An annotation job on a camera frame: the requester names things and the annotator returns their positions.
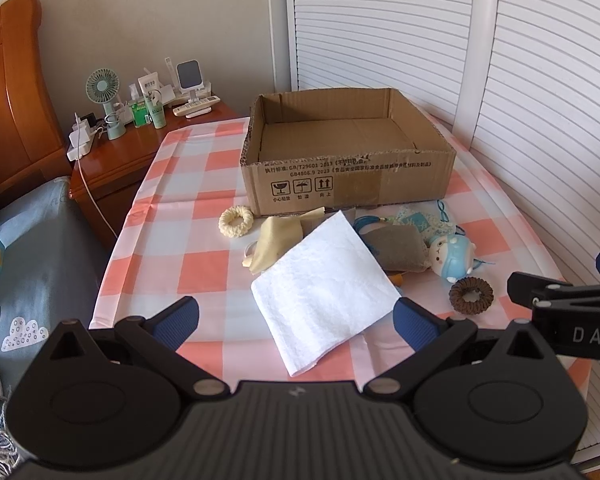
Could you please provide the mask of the brown knitted scrunchie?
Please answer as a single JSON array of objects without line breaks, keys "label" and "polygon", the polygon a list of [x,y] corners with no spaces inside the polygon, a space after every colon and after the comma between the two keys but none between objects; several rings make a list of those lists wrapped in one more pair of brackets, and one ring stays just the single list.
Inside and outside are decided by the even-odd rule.
[{"label": "brown knitted scrunchie", "polygon": [[468,276],[452,285],[449,290],[449,300],[456,312],[478,315],[491,307],[494,292],[491,285],[483,278]]}]

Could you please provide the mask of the blue plush toy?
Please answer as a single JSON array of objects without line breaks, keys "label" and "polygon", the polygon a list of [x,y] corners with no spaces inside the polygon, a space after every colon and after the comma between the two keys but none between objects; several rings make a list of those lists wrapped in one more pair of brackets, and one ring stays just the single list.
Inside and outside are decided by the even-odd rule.
[{"label": "blue plush toy", "polygon": [[437,276],[454,284],[474,272],[475,249],[465,235],[438,236],[429,246],[430,268]]}]

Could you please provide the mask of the grey mesh pouch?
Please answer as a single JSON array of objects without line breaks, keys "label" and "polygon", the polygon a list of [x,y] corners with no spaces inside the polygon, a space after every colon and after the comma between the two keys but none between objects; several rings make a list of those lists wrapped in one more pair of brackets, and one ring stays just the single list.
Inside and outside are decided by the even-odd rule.
[{"label": "grey mesh pouch", "polygon": [[388,273],[424,272],[430,268],[428,247],[414,226],[384,226],[363,234],[362,240]]}]

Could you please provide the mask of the white towel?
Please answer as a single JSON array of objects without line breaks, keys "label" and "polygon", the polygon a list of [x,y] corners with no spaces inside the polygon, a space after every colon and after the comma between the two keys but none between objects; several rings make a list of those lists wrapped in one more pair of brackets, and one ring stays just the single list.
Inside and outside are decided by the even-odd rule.
[{"label": "white towel", "polygon": [[251,284],[291,377],[391,313],[400,294],[341,212]]}]

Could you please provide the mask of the blue patterned sachet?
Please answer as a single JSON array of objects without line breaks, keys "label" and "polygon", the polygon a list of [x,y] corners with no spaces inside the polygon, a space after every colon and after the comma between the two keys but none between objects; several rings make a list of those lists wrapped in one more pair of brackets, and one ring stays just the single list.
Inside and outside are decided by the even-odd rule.
[{"label": "blue patterned sachet", "polygon": [[466,235],[466,231],[452,220],[443,200],[436,201],[436,210],[403,205],[394,216],[390,217],[366,214],[354,220],[353,229],[361,234],[365,228],[376,223],[387,226],[414,226],[428,245],[436,238],[445,235]]}]

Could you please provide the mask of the cream knitted scrunchie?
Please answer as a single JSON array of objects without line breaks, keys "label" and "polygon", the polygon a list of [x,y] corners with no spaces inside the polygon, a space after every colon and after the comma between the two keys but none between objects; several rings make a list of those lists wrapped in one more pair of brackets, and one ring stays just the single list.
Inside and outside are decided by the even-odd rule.
[{"label": "cream knitted scrunchie", "polygon": [[248,206],[236,205],[225,209],[219,216],[218,228],[223,236],[243,237],[253,226],[254,215]]}]

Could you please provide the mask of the yellow cleaning cloth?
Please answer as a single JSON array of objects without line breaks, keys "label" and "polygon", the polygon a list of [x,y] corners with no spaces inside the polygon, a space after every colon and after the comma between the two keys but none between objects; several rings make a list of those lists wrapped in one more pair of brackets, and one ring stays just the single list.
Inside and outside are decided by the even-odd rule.
[{"label": "yellow cleaning cloth", "polygon": [[242,266],[253,274],[268,270],[325,220],[325,208],[298,216],[270,217],[262,223],[258,240],[250,246]]}]

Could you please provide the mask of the small orange object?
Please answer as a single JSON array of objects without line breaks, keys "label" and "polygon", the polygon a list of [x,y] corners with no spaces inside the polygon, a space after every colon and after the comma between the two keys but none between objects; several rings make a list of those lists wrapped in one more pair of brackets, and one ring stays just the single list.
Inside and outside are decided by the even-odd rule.
[{"label": "small orange object", "polygon": [[400,273],[389,274],[388,278],[393,285],[401,286],[403,284],[403,275]]}]

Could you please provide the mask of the grey bed sheet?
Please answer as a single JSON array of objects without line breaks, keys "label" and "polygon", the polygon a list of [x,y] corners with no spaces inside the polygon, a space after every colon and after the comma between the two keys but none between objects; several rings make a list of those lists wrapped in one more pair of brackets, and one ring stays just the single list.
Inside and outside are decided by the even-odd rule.
[{"label": "grey bed sheet", "polygon": [[108,256],[69,196],[66,177],[0,210],[0,479],[20,463],[8,436],[9,397],[64,318],[91,321]]}]

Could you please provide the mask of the wooden nightstand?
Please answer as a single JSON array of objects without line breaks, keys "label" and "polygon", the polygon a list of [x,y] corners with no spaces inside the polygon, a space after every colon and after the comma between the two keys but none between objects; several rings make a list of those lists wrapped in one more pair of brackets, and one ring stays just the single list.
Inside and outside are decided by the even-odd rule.
[{"label": "wooden nightstand", "polygon": [[134,197],[148,173],[166,135],[204,122],[234,119],[237,114],[223,102],[208,114],[192,119],[166,112],[166,126],[129,126],[125,134],[110,141],[96,140],[91,151],[74,165],[70,197],[78,204],[100,244],[114,248]]}]

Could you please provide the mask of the white louvered closet door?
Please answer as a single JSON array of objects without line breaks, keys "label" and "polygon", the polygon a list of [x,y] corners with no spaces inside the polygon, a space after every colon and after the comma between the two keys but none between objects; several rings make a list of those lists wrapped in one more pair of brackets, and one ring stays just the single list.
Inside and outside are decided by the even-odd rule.
[{"label": "white louvered closet door", "polygon": [[294,89],[391,87],[448,126],[564,278],[600,274],[600,0],[287,0]]}]

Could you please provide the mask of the green small box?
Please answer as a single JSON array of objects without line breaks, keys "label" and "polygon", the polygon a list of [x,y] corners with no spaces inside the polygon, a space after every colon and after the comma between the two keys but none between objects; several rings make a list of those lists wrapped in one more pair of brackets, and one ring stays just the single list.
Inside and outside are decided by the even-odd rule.
[{"label": "green small box", "polygon": [[133,122],[136,128],[146,126],[150,122],[150,114],[144,101],[137,101],[130,105]]}]

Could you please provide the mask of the green tube bottle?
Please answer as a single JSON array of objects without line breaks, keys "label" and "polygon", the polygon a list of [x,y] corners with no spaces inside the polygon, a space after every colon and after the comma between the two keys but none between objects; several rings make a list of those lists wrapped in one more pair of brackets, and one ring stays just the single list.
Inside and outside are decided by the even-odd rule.
[{"label": "green tube bottle", "polygon": [[154,127],[156,129],[163,128],[166,125],[166,115],[164,114],[161,92],[157,89],[151,90],[147,99],[147,107]]}]

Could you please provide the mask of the wooden headboard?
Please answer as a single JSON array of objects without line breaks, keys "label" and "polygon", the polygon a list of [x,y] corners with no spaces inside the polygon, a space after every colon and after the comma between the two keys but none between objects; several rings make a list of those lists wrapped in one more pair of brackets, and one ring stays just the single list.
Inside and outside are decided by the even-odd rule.
[{"label": "wooden headboard", "polygon": [[66,140],[42,72],[38,0],[0,6],[0,209],[71,174]]}]

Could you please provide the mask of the white cosmetic tube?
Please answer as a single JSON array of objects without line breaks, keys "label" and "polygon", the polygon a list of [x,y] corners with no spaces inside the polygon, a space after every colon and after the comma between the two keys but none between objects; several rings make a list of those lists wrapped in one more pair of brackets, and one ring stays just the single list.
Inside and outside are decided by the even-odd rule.
[{"label": "white cosmetic tube", "polygon": [[149,72],[137,79],[140,91],[143,97],[151,102],[152,106],[157,106],[162,102],[161,84],[157,72]]}]

